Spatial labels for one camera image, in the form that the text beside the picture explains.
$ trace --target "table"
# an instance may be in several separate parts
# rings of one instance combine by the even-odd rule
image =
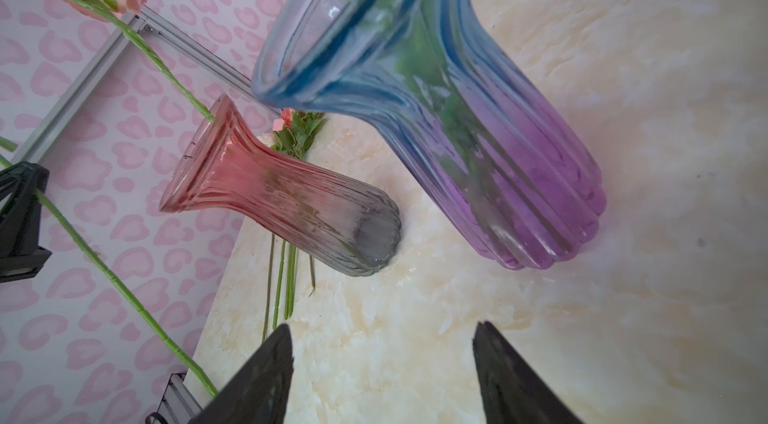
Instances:
[[[484,422],[481,320],[587,424],[764,422],[768,0],[473,4],[603,169],[600,233],[506,271],[366,124],[331,117],[309,160],[388,192],[403,239],[372,277],[319,265],[311,297],[301,261],[286,422]],[[218,386],[261,342],[268,254],[246,222],[194,355]]]

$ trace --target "vase rim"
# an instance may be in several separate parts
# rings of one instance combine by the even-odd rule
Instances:
[[[272,31],[266,37],[264,48],[256,62],[251,90],[257,98],[274,107],[291,107],[291,102],[283,102],[280,99],[284,89],[294,80],[302,78],[301,74],[313,68],[318,60],[327,58],[326,51],[336,46],[340,38],[349,34],[376,0],[345,2],[338,15],[314,41],[309,50],[299,57],[292,67],[284,68],[285,57],[294,44],[296,32],[302,29],[307,14],[314,9],[315,2],[316,0],[286,1],[286,5],[275,20]],[[292,14],[300,14],[300,18],[292,19]]]
[[[164,213],[176,213],[185,210],[197,195],[200,188],[200,179],[206,174],[211,164],[210,157],[214,153],[214,147],[220,144],[221,134],[228,118],[234,109],[232,99],[222,93],[214,105],[210,108],[214,114],[214,122],[203,119],[197,127],[192,140],[184,154],[181,156],[174,175],[166,186],[158,205],[159,211]]]

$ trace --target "vase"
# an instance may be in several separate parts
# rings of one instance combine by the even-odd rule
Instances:
[[[270,149],[227,95],[211,107],[163,197],[160,211],[223,207],[252,218],[346,275],[371,275],[400,240],[397,205],[382,190]]]
[[[251,90],[372,124],[475,250],[509,269],[571,259],[598,231],[597,163],[470,0],[288,0]]]

